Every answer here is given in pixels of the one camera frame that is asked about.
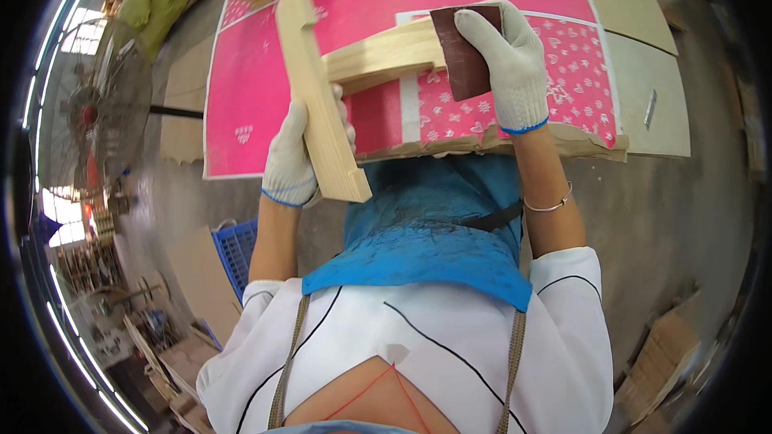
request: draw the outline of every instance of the white work glove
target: white work glove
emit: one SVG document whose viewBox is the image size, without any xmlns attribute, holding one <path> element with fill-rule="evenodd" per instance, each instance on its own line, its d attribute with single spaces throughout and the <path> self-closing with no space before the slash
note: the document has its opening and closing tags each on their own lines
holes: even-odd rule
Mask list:
<svg viewBox="0 0 772 434">
<path fill-rule="evenodd" d="M 347 120 L 346 105 L 341 101 L 343 88 L 333 84 L 333 94 L 341 113 L 341 121 L 346 130 L 351 150 L 356 146 L 353 140 L 356 133 Z M 260 191 L 273 201 L 287 207 L 310 207 L 318 199 L 319 183 L 316 182 L 314 167 L 308 158 L 303 133 L 308 124 L 308 110 L 302 101 L 289 103 L 289 112 L 284 118 L 282 128 L 271 140 L 268 160 L 265 162 L 265 174 Z"/>
<path fill-rule="evenodd" d="M 456 28 L 485 58 L 496 116 L 504 131 L 519 135 L 546 123 L 544 46 L 523 14 L 507 0 L 491 0 L 502 12 L 499 34 L 472 10 L 458 10 Z"/>
</svg>

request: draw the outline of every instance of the fan grille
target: fan grille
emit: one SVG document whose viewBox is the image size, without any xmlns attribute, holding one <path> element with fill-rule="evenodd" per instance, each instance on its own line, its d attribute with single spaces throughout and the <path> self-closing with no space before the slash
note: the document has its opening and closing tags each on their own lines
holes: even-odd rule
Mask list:
<svg viewBox="0 0 772 434">
<path fill-rule="evenodd" d="M 86 21 L 64 35 L 47 74 L 40 185 L 101 194 L 129 166 L 148 121 L 152 71 L 140 39 L 119 20 Z"/>
</svg>

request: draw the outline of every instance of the pink printed paper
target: pink printed paper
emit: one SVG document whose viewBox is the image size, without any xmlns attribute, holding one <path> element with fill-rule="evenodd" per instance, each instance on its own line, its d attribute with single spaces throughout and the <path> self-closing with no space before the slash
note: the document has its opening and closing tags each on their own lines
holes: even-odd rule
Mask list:
<svg viewBox="0 0 772 434">
<path fill-rule="evenodd" d="M 546 102 L 550 122 L 563 122 L 616 140 L 612 92 L 603 48 L 593 26 L 527 16 L 544 44 Z M 419 124 L 424 142 L 478 135 L 496 124 L 493 94 L 454 102 L 447 72 L 419 75 Z M 507 133 L 499 131 L 499 137 Z"/>
<path fill-rule="evenodd" d="M 314 0 L 319 18 L 314 26 L 321 53 L 388 29 L 395 25 L 395 15 L 409 10 L 430 10 L 441 6 L 470 4 L 480 0 Z M 511 0 L 521 10 L 534 14 L 565 17 L 566 24 L 550 19 L 554 28 L 543 24 L 545 19 L 532 16 L 531 24 L 539 27 L 545 42 L 548 80 L 552 87 L 548 104 L 550 120 L 570 121 L 577 127 L 597 131 L 615 138 L 611 96 L 604 95 L 608 75 L 602 69 L 603 50 L 597 31 L 587 24 L 595 18 L 588 0 Z M 205 112 L 205 177 L 259 176 L 265 167 L 268 144 L 279 130 L 290 101 L 283 56 L 275 29 L 274 6 L 250 11 L 243 4 L 228 0 L 218 28 L 213 52 L 207 106 Z M 580 34 L 569 37 L 568 34 Z M 553 48 L 549 38 L 560 41 Z M 585 52 L 584 46 L 592 47 Z M 584 67 L 581 61 L 587 61 Z M 573 70 L 573 63 L 579 67 Z M 440 73 L 435 82 L 424 74 L 419 79 L 420 99 L 412 104 L 423 105 L 419 111 L 403 111 L 405 92 L 400 82 L 383 84 L 355 94 L 348 99 L 350 120 L 357 130 L 357 150 L 377 151 L 401 144 L 405 138 L 430 141 L 444 139 L 452 130 L 456 135 L 478 134 L 478 125 L 487 126 L 495 118 L 490 94 L 457 104 L 442 102 L 440 95 L 449 92 Z M 472 108 L 468 114 L 461 109 Z M 441 112 L 435 114 L 435 108 Z M 461 112 L 460 121 L 455 115 Z M 405 135 L 406 131 L 414 134 Z"/>
</svg>

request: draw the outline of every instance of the silver bangle bracelet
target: silver bangle bracelet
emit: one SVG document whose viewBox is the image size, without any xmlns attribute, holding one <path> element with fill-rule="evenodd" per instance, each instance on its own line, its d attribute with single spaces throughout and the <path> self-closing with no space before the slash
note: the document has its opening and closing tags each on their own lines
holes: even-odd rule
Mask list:
<svg viewBox="0 0 772 434">
<path fill-rule="evenodd" d="M 555 211 L 556 209 L 564 206 L 568 202 L 568 199 L 571 198 L 571 192 L 572 191 L 574 191 L 574 185 L 571 184 L 571 182 L 569 181 L 568 182 L 568 193 L 566 193 L 566 196 L 561 200 L 560 203 L 558 203 L 557 205 L 555 205 L 554 207 L 551 207 L 551 208 L 534 208 L 534 207 L 532 207 L 531 205 L 528 204 L 528 202 L 526 201 L 526 198 L 523 198 L 523 205 L 525 205 L 526 208 L 530 209 L 531 211 L 537 211 L 539 213 L 548 213 L 550 211 Z"/>
</svg>

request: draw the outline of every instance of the blue plastic crate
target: blue plastic crate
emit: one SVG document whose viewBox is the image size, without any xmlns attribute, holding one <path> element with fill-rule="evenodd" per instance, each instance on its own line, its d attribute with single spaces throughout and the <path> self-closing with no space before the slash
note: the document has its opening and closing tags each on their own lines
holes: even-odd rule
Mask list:
<svg viewBox="0 0 772 434">
<path fill-rule="evenodd" d="M 249 262 L 257 240 L 257 218 L 211 233 L 220 261 L 239 300 L 249 278 Z"/>
</svg>

